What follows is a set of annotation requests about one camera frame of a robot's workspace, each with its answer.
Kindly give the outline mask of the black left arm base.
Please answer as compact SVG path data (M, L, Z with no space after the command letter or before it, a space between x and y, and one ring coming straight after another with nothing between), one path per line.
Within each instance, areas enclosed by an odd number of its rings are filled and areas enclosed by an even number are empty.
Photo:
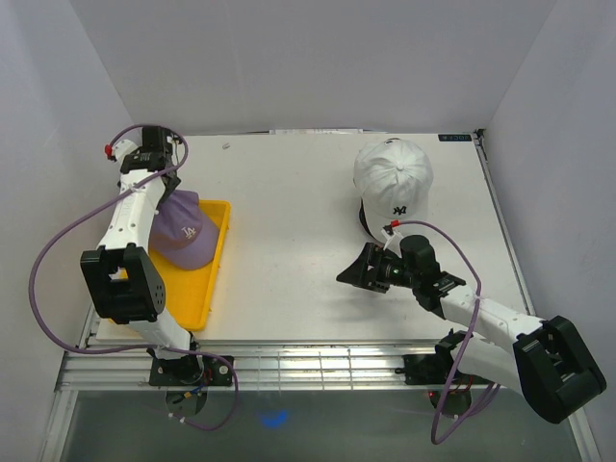
M217 358L186 356L176 360L152 359L148 384L165 388L170 413L193 417L205 406L212 387L230 387L230 368Z

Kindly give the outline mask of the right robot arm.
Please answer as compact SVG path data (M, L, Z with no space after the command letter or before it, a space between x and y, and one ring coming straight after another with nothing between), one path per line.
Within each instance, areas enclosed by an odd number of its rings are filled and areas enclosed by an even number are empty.
M522 395L545 421L558 424L603 393L606 380L575 325L548 321L480 297L461 278L441 270L424 236L405 237L398 252L367 243L337 281L386 293L412 291L425 311L470 327L435 347L437 375L456 382L475 375Z

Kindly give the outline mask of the black baseball cap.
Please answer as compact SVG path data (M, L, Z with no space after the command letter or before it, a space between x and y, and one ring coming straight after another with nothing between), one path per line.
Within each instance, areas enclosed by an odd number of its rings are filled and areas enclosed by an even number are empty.
M382 229L389 221L367 207L363 201L360 202L358 217L365 233L373 241L384 244L386 239L382 234Z

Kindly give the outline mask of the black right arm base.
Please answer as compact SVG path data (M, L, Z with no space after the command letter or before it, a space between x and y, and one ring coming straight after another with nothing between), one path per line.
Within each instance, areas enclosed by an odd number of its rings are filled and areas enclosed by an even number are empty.
M406 385L429 385L428 398L436 407L441 396L436 386L444 385L449 374L444 363L436 354L406 354L402 356L402 362L401 368L395 368L395 374L402 375ZM488 381L480 376L456 372L445 399L443 414L450 418L464 414L473 403L472 387L487 384Z

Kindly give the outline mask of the white baseball cap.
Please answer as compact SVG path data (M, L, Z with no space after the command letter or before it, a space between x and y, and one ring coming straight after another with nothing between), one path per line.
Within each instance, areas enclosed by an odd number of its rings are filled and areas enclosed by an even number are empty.
M393 220L426 221L433 180L428 157L408 140L368 143L354 161L353 184L361 201L388 224Z

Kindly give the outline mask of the purple baseball cap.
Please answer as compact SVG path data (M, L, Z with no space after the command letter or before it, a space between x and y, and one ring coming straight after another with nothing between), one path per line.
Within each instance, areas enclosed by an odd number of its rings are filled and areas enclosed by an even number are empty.
M149 247L181 270L199 270L214 259L218 236L198 193L175 190L153 220Z

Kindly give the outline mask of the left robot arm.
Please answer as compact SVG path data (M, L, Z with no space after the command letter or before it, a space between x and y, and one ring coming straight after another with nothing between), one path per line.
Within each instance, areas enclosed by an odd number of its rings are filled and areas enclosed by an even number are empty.
M168 128L143 125L140 144L117 139L106 147L119 163L118 202L80 267L97 315L139 333L150 354L190 385L202 377L204 362L189 351L193 335L167 309L164 280L148 254L154 218L180 183L172 160L179 139Z

